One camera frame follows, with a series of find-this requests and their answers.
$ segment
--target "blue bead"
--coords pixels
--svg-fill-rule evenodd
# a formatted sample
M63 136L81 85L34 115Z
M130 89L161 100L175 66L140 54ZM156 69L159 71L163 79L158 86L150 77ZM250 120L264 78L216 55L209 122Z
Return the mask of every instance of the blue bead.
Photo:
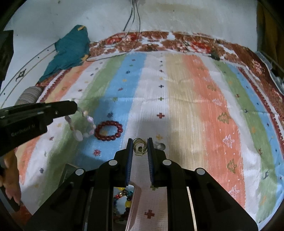
M133 195L133 192L132 191L129 191L128 193L127 193L127 196L128 197L131 197Z

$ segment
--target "bracelet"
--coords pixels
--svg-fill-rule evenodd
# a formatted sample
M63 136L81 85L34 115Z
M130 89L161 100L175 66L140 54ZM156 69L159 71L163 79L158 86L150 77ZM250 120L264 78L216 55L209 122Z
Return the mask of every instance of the bracelet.
M71 120L71 117L70 116L65 116L65 120L68 122L69 124L69 127L70 127L70 130L73 132L73 136L75 138L75 140L77 141L82 141L83 138L88 138L92 135L94 135L95 133L95 128L96 128L96 125L94 123L94 119L88 115L88 112L87 111L83 111L81 108L77 108L77 111L81 112L82 113L82 116L86 118L86 120L91 124L90 127L91 129L88 131L88 132L80 132L79 130L76 130L74 128L74 125L72 123L72 120Z
M110 136L101 135L100 130L104 126L115 126L115 127L117 127L117 133L115 133L114 135L110 135ZM107 121L102 122L101 124L97 125L97 128L95 129L95 137L98 140L101 140L101 141L111 141L111 140L115 140L116 138L119 138L121 136L122 132L123 132L122 124L120 124L117 121L107 120Z
M125 188L119 188L119 190L121 190L121 192L113 197L113 206L114 206L113 220L123 222L125 220L128 220L128 215L129 215L130 207L132 204L133 192L127 191ZM126 202L125 202L125 212L123 214L118 214L116 203L120 198L124 196L127 196Z

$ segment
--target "orange stripe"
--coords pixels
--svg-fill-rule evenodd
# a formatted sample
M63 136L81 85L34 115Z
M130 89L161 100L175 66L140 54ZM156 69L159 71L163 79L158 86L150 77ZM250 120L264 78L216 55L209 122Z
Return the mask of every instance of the orange stripe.
M55 89L50 93L46 99L46 103L60 101L61 98L67 93L70 87L79 79L82 72L90 66L91 62L84 62L82 66L74 67L68 72L61 82L55 87ZM20 173L20 181L22 184L25 183L26 171L28 168L28 163L31 159L32 153L40 137L36 137L29 142L19 146L16 151L16 156L18 158L18 169Z
M228 192L236 185L235 189L239 192L236 193L235 199L244 207L245 183L238 127L233 119L228 119L229 124L218 120L222 113L229 116L227 102L217 84L211 79L209 70L202 60L196 55L185 55L184 63L192 74L194 90L200 96L198 105L206 131L208 172ZM221 105L216 105L213 100L218 100L218 104ZM223 142L223 139L228 138L229 135L231 140L234 140L231 147Z

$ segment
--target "yellow bead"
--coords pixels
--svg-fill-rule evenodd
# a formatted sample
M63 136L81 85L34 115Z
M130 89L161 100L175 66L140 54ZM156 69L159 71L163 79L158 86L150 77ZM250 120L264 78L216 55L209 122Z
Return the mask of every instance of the yellow bead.
M126 208L130 208L131 207L132 202L131 201L126 201L125 202L125 207Z

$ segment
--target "silver rivet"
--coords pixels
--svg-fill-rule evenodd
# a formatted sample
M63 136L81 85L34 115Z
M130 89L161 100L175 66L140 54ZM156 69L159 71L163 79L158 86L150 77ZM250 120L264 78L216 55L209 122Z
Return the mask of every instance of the silver rivet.
M197 174L199 174L199 175L204 175L204 174L205 174L205 170L204 170L203 168L198 168L198 169L196 170L196 172L197 172Z
M110 160L110 161L108 162L108 164L109 164L110 166L115 166L115 165L117 165L117 161L116 161L116 160Z
M84 170L79 168L79 169L76 170L75 173L76 173L76 175L82 175L84 173Z
M172 162L170 160L163 160L163 165L171 165Z
M157 149L164 151L166 149L166 146L163 143L159 143Z

